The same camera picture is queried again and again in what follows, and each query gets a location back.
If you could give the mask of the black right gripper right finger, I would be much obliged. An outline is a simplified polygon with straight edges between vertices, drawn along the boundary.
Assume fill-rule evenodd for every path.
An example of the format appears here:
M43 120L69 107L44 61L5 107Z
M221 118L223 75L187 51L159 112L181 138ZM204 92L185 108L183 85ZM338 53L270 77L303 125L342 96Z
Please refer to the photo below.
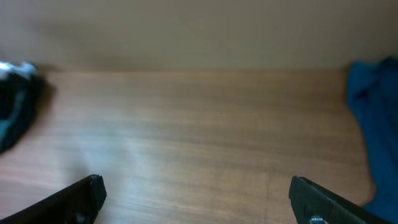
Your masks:
M292 177L289 199L298 224L389 223L304 177Z

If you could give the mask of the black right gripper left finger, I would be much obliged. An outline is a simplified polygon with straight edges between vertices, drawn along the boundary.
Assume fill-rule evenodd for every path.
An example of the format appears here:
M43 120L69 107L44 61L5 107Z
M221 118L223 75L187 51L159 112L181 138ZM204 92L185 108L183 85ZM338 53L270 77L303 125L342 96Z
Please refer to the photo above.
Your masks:
M92 174L3 218L2 224L93 224L106 200L103 177Z

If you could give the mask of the white Puma t-shirt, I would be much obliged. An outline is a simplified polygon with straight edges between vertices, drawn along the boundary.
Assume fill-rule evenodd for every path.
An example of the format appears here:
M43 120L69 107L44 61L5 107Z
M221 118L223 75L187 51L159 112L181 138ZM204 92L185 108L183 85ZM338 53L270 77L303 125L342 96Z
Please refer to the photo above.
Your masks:
M9 62L1 61L1 79L7 79L12 73L15 73L25 79L37 74L37 69L29 62L22 62L20 65L13 65Z

